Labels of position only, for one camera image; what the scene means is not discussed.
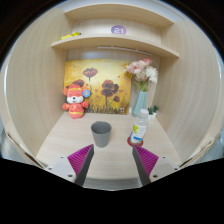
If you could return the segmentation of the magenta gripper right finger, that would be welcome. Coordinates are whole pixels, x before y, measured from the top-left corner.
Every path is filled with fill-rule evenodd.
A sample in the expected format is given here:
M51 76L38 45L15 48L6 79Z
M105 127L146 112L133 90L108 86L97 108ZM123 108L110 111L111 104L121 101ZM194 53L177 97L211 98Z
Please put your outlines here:
M168 157L159 157L138 145L133 146L132 155L143 186L179 170L179 166Z

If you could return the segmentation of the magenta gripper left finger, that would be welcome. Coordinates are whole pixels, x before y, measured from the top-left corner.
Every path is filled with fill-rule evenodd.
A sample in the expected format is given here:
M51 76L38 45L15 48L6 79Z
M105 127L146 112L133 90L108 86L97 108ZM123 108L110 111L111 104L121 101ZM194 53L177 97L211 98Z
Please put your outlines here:
M60 156L45 168L56 176L66 179L78 186L85 182L86 175L94 155L94 145L88 145L69 156Z

